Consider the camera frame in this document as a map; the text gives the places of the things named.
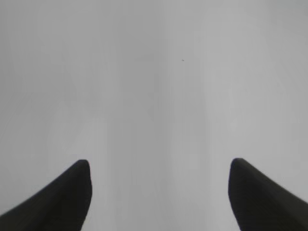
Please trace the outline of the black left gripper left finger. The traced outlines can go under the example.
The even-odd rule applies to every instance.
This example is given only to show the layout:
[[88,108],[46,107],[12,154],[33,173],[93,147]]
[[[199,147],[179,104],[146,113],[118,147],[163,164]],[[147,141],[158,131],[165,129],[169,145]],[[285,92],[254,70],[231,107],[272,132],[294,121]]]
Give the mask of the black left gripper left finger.
[[0,217],[2,231],[80,231],[92,199],[90,165],[78,160]]

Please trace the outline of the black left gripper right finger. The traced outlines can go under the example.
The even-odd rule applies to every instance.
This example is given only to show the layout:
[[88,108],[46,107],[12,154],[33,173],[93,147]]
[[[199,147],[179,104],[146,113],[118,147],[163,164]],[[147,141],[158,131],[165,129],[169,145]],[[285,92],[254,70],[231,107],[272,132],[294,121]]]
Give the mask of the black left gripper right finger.
[[228,196],[242,231],[308,229],[308,204],[243,158],[231,162]]

